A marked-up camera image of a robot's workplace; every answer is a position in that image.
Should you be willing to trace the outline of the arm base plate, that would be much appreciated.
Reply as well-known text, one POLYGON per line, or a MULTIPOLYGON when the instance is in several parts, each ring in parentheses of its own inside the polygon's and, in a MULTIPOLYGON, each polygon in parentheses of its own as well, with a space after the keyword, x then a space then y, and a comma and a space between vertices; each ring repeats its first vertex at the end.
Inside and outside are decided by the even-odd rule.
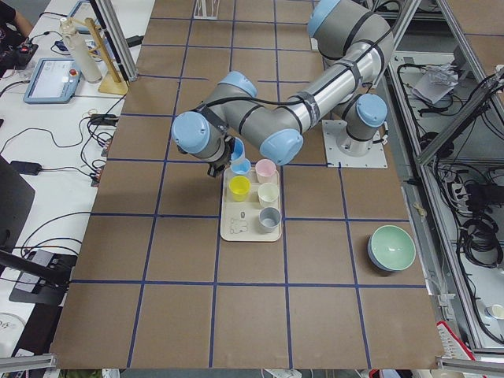
POLYGON ((386 169, 384 152, 386 142, 382 141, 377 129, 373 139, 357 141, 347 133, 344 120, 323 120, 322 130, 328 167, 357 169, 386 169))

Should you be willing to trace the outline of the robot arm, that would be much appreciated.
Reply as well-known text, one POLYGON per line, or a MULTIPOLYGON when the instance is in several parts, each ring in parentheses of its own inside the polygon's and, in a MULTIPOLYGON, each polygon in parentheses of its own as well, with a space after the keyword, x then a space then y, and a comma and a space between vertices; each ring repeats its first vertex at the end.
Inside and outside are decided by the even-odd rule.
POLYGON ((352 98, 360 84, 373 82, 391 59, 391 27, 355 2, 319 2, 307 30, 331 61, 318 78, 268 109, 249 79, 231 71, 199 106, 173 121, 171 135, 178 150, 206 162, 208 175, 218 176, 235 149, 228 133, 233 129, 263 157, 286 165, 302 149, 303 134, 352 98))

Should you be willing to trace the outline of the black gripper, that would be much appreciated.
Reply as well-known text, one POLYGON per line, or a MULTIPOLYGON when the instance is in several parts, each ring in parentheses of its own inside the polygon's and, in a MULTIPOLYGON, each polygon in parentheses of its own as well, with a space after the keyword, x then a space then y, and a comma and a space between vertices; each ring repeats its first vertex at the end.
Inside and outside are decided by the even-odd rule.
POLYGON ((226 135, 219 139, 220 145, 217 149, 217 156, 211 157, 207 175, 213 178, 218 177, 225 170, 227 164, 230 162, 231 154, 233 151, 235 137, 226 135))

